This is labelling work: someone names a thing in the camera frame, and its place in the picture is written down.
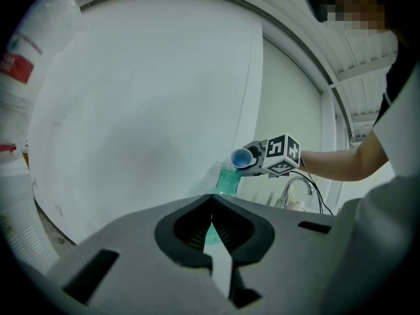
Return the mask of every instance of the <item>person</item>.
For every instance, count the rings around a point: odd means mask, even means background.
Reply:
[[[377,121],[398,96],[419,60],[415,38],[415,0],[323,0],[334,7],[341,20],[357,23],[361,29],[391,31],[398,40],[398,54],[387,74]],[[388,157],[372,130],[355,150],[336,152],[302,152],[300,169],[331,180],[357,181],[374,174]]]

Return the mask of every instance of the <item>white wall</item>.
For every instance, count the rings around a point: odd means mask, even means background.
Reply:
[[[112,0],[86,16],[91,28],[52,63],[29,135],[35,198],[75,242],[188,196],[252,140],[263,58],[261,24],[221,0]]]
[[[376,173],[358,182],[344,182],[343,189],[337,204],[341,208],[344,203],[354,198],[364,197],[370,190],[387,183],[395,177],[394,169],[389,162],[384,164]]]
[[[282,51],[264,40],[260,110],[255,139],[290,133],[303,150],[320,151],[322,96],[303,71]],[[271,204],[281,196],[289,177],[268,175],[242,179],[239,197]],[[297,200],[309,203],[305,184],[294,184]]]

